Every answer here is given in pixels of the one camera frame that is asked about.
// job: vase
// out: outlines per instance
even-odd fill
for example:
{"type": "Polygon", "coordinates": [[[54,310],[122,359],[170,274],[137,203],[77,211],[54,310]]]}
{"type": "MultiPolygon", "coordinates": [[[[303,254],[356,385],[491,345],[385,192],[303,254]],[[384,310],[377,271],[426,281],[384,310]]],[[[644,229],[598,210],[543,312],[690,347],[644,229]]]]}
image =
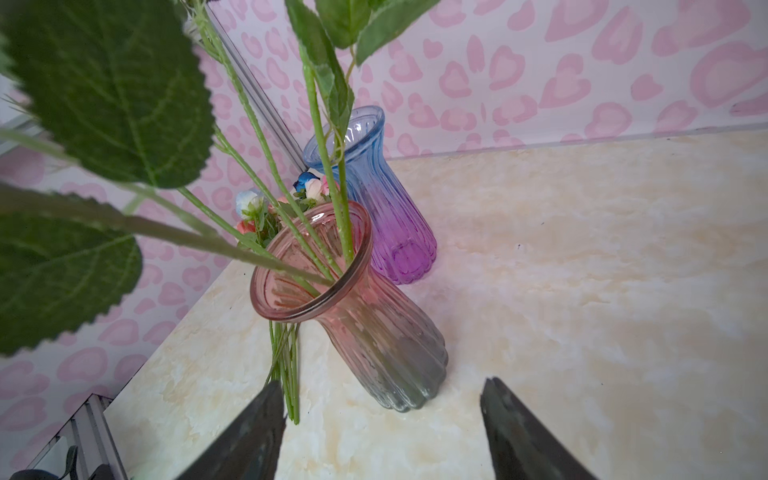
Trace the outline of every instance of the vase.
{"type": "MultiPolygon", "coordinates": [[[[331,203],[308,210],[319,238],[344,270],[331,286],[315,284],[312,297],[291,276],[262,267],[253,271],[253,308],[273,322],[316,319],[328,333],[360,384],[383,407],[398,412],[419,409],[437,395],[445,379],[445,340],[430,318],[391,281],[372,268],[372,221],[360,204],[349,202],[355,256],[344,268],[336,218],[331,203]]],[[[296,227],[312,244],[306,228],[296,227]]],[[[288,229],[268,250],[283,262],[319,274],[288,229]]]]}
{"type": "MultiPolygon", "coordinates": [[[[362,204],[373,221],[373,267],[397,284],[429,272],[437,256],[432,229],[384,160],[384,110],[352,110],[345,138],[349,198],[362,204]]],[[[333,152],[333,140],[328,142],[333,152]]],[[[323,171],[315,137],[304,148],[304,163],[323,171]]],[[[338,181],[339,168],[333,168],[338,181]]]]}

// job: table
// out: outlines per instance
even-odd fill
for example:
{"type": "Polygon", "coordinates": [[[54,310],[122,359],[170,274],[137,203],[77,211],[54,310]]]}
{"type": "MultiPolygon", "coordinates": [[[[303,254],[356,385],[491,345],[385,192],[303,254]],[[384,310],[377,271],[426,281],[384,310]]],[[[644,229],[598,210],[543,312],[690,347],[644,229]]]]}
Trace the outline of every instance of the table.
{"type": "MultiPolygon", "coordinates": [[[[450,355],[379,407],[315,322],[277,478],[493,478],[500,377],[598,478],[768,472],[768,133],[393,161],[437,238],[403,290],[450,355]]],[[[129,476],[170,480],[261,390],[266,323],[232,262],[106,412],[129,476]]]]}

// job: wall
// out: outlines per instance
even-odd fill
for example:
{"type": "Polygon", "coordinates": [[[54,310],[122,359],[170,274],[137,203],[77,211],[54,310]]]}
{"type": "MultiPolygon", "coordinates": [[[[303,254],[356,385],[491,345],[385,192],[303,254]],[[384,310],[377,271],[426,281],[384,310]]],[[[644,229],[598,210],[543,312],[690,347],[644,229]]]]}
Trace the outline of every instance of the wall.
{"type": "MultiPolygon", "coordinates": [[[[212,6],[303,146],[283,3],[212,6]]],[[[443,0],[352,80],[386,110],[390,157],[762,123],[768,2],[443,0]]]]}
{"type": "MultiPolygon", "coordinates": [[[[225,81],[223,68],[207,56],[200,67],[213,93],[220,128],[273,186],[256,136],[230,82],[225,81]]],[[[274,142],[270,144],[281,174],[286,181],[295,180],[296,167],[274,142]]],[[[117,207],[131,198],[83,170],[21,148],[0,158],[0,180],[37,190],[76,192],[117,207]]],[[[201,178],[190,189],[225,220],[236,223],[234,197],[252,186],[233,158],[214,150],[201,178]]],[[[162,194],[207,220],[179,193],[162,194]]],[[[152,202],[144,202],[137,214],[183,227],[152,202]]],[[[229,262],[225,257],[158,240],[142,238],[139,243],[144,272],[136,290],[120,306],[75,334],[66,333],[34,351],[0,359],[0,478],[25,468],[90,392],[117,395],[229,262]]]]}

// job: green leaf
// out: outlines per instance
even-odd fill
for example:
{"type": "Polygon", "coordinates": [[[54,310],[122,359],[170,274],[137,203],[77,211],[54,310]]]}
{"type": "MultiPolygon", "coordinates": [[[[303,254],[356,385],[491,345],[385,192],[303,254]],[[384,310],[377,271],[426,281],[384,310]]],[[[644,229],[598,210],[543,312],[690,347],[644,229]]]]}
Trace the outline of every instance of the green leaf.
{"type": "Polygon", "coordinates": [[[348,48],[355,43],[371,16],[366,0],[317,0],[315,6],[336,48],[348,48]]]}
{"type": "Polygon", "coordinates": [[[355,103],[355,94],[346,83],[336,58],[336,50],[328,39],[317,15],[301,0],[286,0],[288,16],[299,44],[305,49],[317,77],[320,96],[334,127],[346,131],[355,103]]]}
{"type": "Polygon", "coordinates": [[[162,188],[200,176],[210,92],[168,0],[27,0],[3,20],[31,112],[83,167],[162,188]]]}
{"type": "Polygon", "coordinates": [[[374,9],[369,24],[360,32],[355,63],[362,63],[384,45],[398,38],[439,0],[368,0],[374,9]]]}
{"type": "Polygon", "coordinates": [[[131,292],[140,275],[141,251],[130,233],[41,214],[0,214],[0,355],[93,321],[131,292]]]}

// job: glass vase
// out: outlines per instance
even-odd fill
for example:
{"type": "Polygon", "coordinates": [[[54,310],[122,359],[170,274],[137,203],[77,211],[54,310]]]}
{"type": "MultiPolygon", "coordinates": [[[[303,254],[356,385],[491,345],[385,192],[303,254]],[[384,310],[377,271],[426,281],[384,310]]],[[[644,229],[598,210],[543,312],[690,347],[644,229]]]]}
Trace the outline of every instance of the glass vase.
{"type": "MultiPolygon", "coordinates": [[[[257,267],[250,284],[253,308],[274,322],[316,319],[360,384],[383,407],[419,409],[437,395],[445,379],[445,340],[417,305],[372,268],[372,223],[366,209],[349,202],[349,215],[355,258],[331,287],[314,285],[321,294],[313,298],[294,278],[257,267]]],[[[344,270],[332,204],[315,207],[306,216],[344,270]]],[[[313,244],[298,220],[296,226],[313,244]]],[[[283,262],[319,274],[286,228],[268,250],[283,262]]]]}
{"type": "MultiPolygon", "coordinates": [[[[411,283],[429,272],[437,241],[384,160],[383,140],[384,110],[374,106],[352,110],[345,138],[349,199],[362,204],[373,221],[373,267],[394,283],[411,283]]],[[[332,139],[328,145],[333,152],[332,139]]],[[[304,148],[304,163],[323,171],[315,137],[304,148]]],[[[333,176],[338,181],[338,167],[333,176]]]]}

